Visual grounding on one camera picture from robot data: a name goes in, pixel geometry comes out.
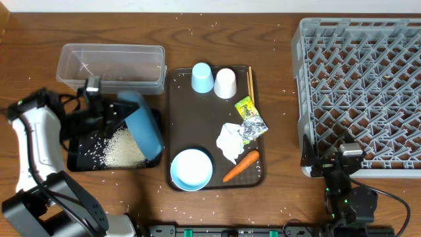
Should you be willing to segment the orange carrot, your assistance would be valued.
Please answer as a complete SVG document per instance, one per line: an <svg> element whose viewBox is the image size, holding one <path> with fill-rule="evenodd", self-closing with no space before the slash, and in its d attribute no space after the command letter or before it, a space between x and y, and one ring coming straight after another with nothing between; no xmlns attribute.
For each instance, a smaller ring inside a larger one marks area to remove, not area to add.
<svg viewBox="0 0 421 237"><path fill-rule="evenodd" d="M245 169L251 166L260 157L260 153L257 150L250 151L233 169L231 169L223 178L223 182L228 182Z"/></svg>

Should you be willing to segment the light blue rice bowl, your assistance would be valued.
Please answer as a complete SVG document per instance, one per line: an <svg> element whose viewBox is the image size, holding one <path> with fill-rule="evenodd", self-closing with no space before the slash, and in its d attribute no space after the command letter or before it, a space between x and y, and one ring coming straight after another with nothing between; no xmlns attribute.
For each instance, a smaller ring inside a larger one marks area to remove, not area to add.
<svg viewBox="0 0 421 237"><path fill-rule="evenodd" d="M195 192L211 180L213 165L210 157L200 149L185 149L175 156L170 165L170 177L183 191Z"/></svg>

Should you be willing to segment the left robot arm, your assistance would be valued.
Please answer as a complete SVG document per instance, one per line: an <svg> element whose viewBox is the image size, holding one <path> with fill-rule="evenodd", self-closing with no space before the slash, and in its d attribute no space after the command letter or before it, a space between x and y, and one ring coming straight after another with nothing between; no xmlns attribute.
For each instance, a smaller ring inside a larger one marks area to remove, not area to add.
<svg viewBox="0 0 421 237"><path fill-rule="evenodd" d="M135 236L128 215L109 215L64 169L64 141L104 136L136 110L97 92L42 88L3 110L18 137L20 174L2 214L21 236Z"/></svg>

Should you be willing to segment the dark blue plate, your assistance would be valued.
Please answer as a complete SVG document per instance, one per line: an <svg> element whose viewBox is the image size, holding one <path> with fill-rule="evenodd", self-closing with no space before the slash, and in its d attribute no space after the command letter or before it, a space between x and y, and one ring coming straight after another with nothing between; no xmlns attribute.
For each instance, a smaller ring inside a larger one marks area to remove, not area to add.
<svg viewBox="0 0 421 237"><path fill-rule="evenodd" d="M164 149L164 142L146 100L136 91L118 92L117 97L124 101L134 102L139 106L139 109L126 117L124 121L146 160L156 159Z"/></svg>

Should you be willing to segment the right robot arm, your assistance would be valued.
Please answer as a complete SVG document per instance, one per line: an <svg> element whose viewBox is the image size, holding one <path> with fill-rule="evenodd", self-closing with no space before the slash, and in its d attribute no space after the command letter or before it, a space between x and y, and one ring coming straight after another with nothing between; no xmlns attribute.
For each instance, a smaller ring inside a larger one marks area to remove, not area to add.
<svg viewBox="0 0 421 237"><path fill-rule="evenodd" d="M350 177L360 169L364 156L358 143L345 143L332 157L318 158L308 136L303 136L300 165L310 167L313 178L324 179L324 205L332 216L312 236L368 236L367 224L374 221L378 195L370 188L352 187Z"/></svg>

